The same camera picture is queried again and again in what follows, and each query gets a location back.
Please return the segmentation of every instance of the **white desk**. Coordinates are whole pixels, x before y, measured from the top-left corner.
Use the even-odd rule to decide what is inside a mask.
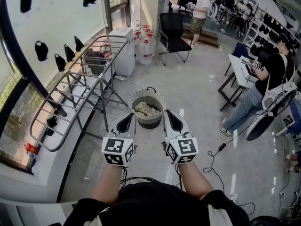
[[[243,89],[244,87],[246,88],[251,88],[254,86],[254,82],[252,81],[248,81],[245,76],[244,73],[242,71],[242,67],[245,66],[244,63],[242,63],[242,60],[240,58],[237,58],[233,55],[229,54],[229,59],[230,62],[232,64],[233,70],[234,72],[229,76],[229,78],[223,83],[223,85],[218,89],[218,92],[220,92],[220,94],[226,99],[227,103],[220,109],[220,111],[222,111],[228,104],[232,104],[234,107],[236,106],[236,104],[234,103],[234,101],[237,100],[237,98],[241,95],[242,91],[239,93],[239,95],[233,100],[233,97],[236,95],[236,93],[239,91],[239,89]],[[237,90],[233,93],[233,95],[228,98],[225,93],[222,91],[223,88],[226,87],[226,85],[233,79],[233,77],[236,77],[237,83],[239,85],[239,87],[237,88]]]

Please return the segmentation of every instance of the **jeans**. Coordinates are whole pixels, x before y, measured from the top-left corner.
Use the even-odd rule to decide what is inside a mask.
[[[249,114],[256,114],[263,110],[261,104],[262,98],[262,94],[255,86],[250,88],[247,94],[242,98],[244,106],[240,101],[239,105],[232,111],[232,114],[222,124],[222,127],[229,130],[231,133],[241,127],[251,117]]]

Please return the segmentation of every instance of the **wastebasket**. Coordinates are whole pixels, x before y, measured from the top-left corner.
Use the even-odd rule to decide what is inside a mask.
[[[147,115],[146,113],[135,111],[136,105],[140,102],[145,102],[150,108],[154,108],[159,113]],[[127,103],[135,113],[138,123],[146,129],[156,128],[161,122],[163,112],[166,110],[164,98],[153,87],[134,92],[128,97]]]

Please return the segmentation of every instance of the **metal drying rack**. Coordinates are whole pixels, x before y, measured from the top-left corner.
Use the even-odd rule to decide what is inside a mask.
[[[110,38],[119,38],[118,41],[110,41]],[[111,46],[111,45],[93,45],[95,42],[106,42],[106,43],[113,43],[113,44],[121,44],[120,47],[118,46]],[[60,78],[59,82],[54,86],[54,88],[49,92],[48,96],[45,98],[45,100],[43,101],[42,105],[40,106],[40,108],[38,109],[38,112],[36,113],[34,119],[32,120],[31,126],[30,126],[30,135],[32,138],[34,138],[41,146],[43,146],[45,149],[47,149],[50,152],[56,152],[57,150],[59,150],[62,145],[64,144],[72,126],[74,125],[75,121],[77,120],[79,122],[79,126],[80,129],[83,133],[94,136],[98,139],[102,139],[102,136],[99,135],[95,135],[93,133],[87,132],[83,129],[83,126],[80,122],[79,119],[79,114],[81,112],[81,110],[83,108],[88,108],[91,109],[93,111],[98,111],[100,113],[103,113],[103,117],[104,117],[104,123],[105,123],[105,128],[106,131],[109,132],[109,128],[108,128],[108,122],[107,122],[107,115],[106,115],[106,110],[105,110],[105,106],[108,104],[109,101],[112,102],[116,102],[116,103],[120,103],[120,104],[124,104],[125,106],[127,106],[126,102],[116,93],[116,91],[114,90],[114,85],[113,85],[113,67],[112,64],[115,60],[115,58],[118,56],[118,54],[121,52],[121,50],[125,47],[125,45],[128,42],[128,38],[124,37],[124,36],[114,36],[114,35],[108,35],[108,36],[100,36],[96,39],[94,39],[88,46],[85,46],[82,51],[80,51],[79,53],[76,54],[76,58],[74,61],[72,61],[71,65],[69,68],[65,69],[64,75]],[[105,54],[110,54],[110,56],[112,58],[102,58],[102,57],[93,57],[93,56],[84,56],[85,52],[87,52],[87,50],[91,47],[107,47],[107,48],[114,48],[114,50],[118,49],[116,52],[103,52]],[[94,52],[94,53],[100,53],[101,51],[92,51],[89,50],[89,52]],[[83,60],[84,59],[88,59],[89,61],[105,61],[106,64],[105,65],[99,65],[99,64],[87,64],[84,63]],[[71,69],[74,65],[81,65],[81,71],[82,73],[75,73],[72,72]],[[93,74],[87,74],[87,72],[85,71],[85,68],[83,65],[89,65],[89,66],[100,66],[100,67],[104,67],[104,70],[102,71],[102,73],[97,76],[97,75],[93,75]],[[111,69],[111,84],[109,84],[109,82],[107,82],[104,78],[105,73],[108,71],[108,69]],[[92,77],[95,78],[96,81],[93,84],[93,86],[88,86],[87,84],[87,79],[86,77]],[[60,89],[57,89],[57,86],[60,84],[67,84],[68,85],[68,89],[69,92],[66,91],[62,91]],[[106,87],[109,90],[104,90],[103,88],[103,83],[106,85]],[[73,89],[76,87],[83,87],[85,88],[84,92],[81,94],[81,96],[79,95],[75,95],[72,93]],[[100,90],[100,95],[98,95],[97,93],[95,93],[95,90]],[[65,105],[64,103],[60,103],[57,101],[54,101],[52,99],[49,99],[51,97],[51,94],[53,92],[58,92],[60,93],[66,100],[69,100],[72,102],[73,106],[69,106],[69,105]],[[118,100],[113,100],[111,99],[112,94],[114,94],[120,101]],[[89,97],[93,95],[98,97],[97,101],[92,101],[89,99]],[[73,110],[75,110],[75,114],[73,116],[73,118],[71,120],[67,120],[64,117],[62,117],[61,115],[55,114],[53,113],[53,110],[51,112],[45,110],[43,107],[45,105],[45,103],[47,102],[52,102],[55,104],[58,104],[61,107],[68,107],[71,108]],[[90,104],[93,106],[93,108],[86,106],[86,103]],[[50,116],[55,116],[56,118],[59,118],[61,120],[64,120],[66,122],[69,123],[66,131],[64,133],[59,132],[53,128],[51,128],[50,126],[48,126],[46,123],[41,122],[40,120],[38,120],[38,116],[41,112],[47,112],[49,113],[48,118]],[[59,134],[60,136],[62,136],[62,139],[60,141],[60,143],[55,147],[55,148],[49,148],[48,146],[46,146],[43,142],[41,142],[38,138],[36,138],[33,134],[32,134],[32,127],[33,124],[35,123],[35,121],[43,124],[45,127],[47,127],[49,130],[52,130],[54,133]]]

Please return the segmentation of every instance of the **white sneaker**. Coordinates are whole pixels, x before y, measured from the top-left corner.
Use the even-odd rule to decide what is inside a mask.
[[[229,130],[227,130],[227,129],[224,128],[224,127],[221,127],[220,130],[221,130],[221,132],[225,133],[225,135],[228,136],[228,137],[231,136],[231,134],[232,134]]]

